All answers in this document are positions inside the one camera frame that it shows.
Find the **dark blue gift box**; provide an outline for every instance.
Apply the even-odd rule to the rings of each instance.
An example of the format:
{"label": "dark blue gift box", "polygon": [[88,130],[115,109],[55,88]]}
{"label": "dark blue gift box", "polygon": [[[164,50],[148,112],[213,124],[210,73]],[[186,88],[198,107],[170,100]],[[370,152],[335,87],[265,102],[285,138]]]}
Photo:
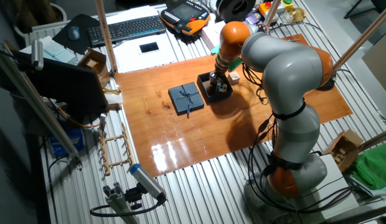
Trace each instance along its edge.
{"label": "dark blue gift box", "polygon": [[178,115],[204,107],[203,99],[194,82],[168,89],[169,96]]}

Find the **metal slotted table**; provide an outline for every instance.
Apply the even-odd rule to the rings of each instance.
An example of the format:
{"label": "metal slotted table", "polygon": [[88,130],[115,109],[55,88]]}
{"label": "metal slotted table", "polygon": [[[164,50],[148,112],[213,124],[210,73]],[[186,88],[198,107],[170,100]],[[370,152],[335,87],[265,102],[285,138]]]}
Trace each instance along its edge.
{"label": "metal slotted table", "polygon": [[[307,12],[305,22],[319,27],[308,7],[302,0],[296,0],[295,5]],[[165,5],[155,7],[159,12]],[[26,36],[26,44],[30,45],[34,39],[50,35],[54,37],[67,23],[61,22],[46,26],[35,27]],[[318,29],[310,26],[288,26],[276,29],[271,35],[285,37],[302,33],[309,45],[328,51],[335,62],[341,55],[332,46],[327,37]],[[202,39],[195,41],[186,37],[181,41],[167,31],[168,39],[175,53],[175,61],[183,61],[210,54],[210,50]],[[104,47],[95,49],[106,54]],[[75,54],[77,60],[82,55]],[[386,130],[386,124],[381,121],[377,107],[370,99],[363,86],[355,76],[347,72],[338,72],[336,86],[341,95],[351,107],[352,115],[321,125],[321,135],[314,151],[324,149],[337,135],[351,128],[365,141]],[[117,89],[114,78],[111,78],[107,88]],[[133,139],[129,133],[124,109],[111,111],[106,118],[106,137],[122,134],[121,122],[126,125],[131,139],[133,157],[138,162]],[[127,173],[129,165],[111,168],[111,175],[105,177],[103,161],[100,157],[100,143],[96,128],[84,129],[87,149],[80,152],[82,169],[76,169],[70,158],[55,164],[49,173],[44,172],[52,223],[123,223],[120,218],[98,218],[90,215],[89,210],[99,205],[105,205],[105,194],[102,187],[113,186],[119,182],[123,190],[136,186],[136,181]],[[271,151],[268,142],[258,145],[260,151],[254,151],[254,158],[261,169],[265,167],[266,155]],[[122,161],[127,158],[123,139],[107,143],[110,162]],[[156,180],[167,192],[168,202],[152,212],[138,215],[141,223],[262,223],[257,213],[251,212],[245,205],[243,186],[246,183],[248,149],[226,154],[214,159],[198,163],[177,171],[156,177]],[[49,144],[41,149],[42,165],[47,170],[56,158],[49,153]],[[143,208],[152,207],[156,202],[149,196],[142,199]]]}

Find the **mouse pad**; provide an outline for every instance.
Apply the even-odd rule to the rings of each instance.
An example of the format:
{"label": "mouse pad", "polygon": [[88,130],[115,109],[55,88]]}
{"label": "mouse pad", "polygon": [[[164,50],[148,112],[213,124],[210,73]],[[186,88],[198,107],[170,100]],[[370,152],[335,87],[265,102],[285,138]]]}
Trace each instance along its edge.
{"label": "mouse pad", "polygon": [[[72,26],[78,26],[80,28],[80,39],[72,41],[68,38],[68,29]],[[85,51],[88,50],[88,47],[91,47],[89,41],[88,29],[91,27],[98,27],[100,23],[98,20],[84,15],[79,14],[74,17],[68,24],[65,26],[54,38],[53,40],[59,44],[67,47],[78,54],[85,54]]]}

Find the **orange handheld controller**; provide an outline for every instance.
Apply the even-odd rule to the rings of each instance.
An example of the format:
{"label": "orange handheld controller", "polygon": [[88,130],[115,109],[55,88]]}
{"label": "orange handheld controller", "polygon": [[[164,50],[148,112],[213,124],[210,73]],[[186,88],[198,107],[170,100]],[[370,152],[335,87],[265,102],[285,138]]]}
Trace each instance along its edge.
{"label": "orange handheld controller", "polygon": [[210,13],[194,2],[179,1],[163,10],[160,13],[160,18],[176,32],[192,35],[206,25]]}

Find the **computer mouse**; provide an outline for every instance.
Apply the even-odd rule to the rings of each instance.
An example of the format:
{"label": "computer mouse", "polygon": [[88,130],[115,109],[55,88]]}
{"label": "computer mouse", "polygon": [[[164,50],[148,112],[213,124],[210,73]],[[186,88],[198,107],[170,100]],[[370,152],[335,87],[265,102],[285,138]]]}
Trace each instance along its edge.
{"label": "computer mouse", "polygon": [[79,40],[80,36],[80,28],[77,26],[72,26],[68,29],[68,38],[72,41]]}

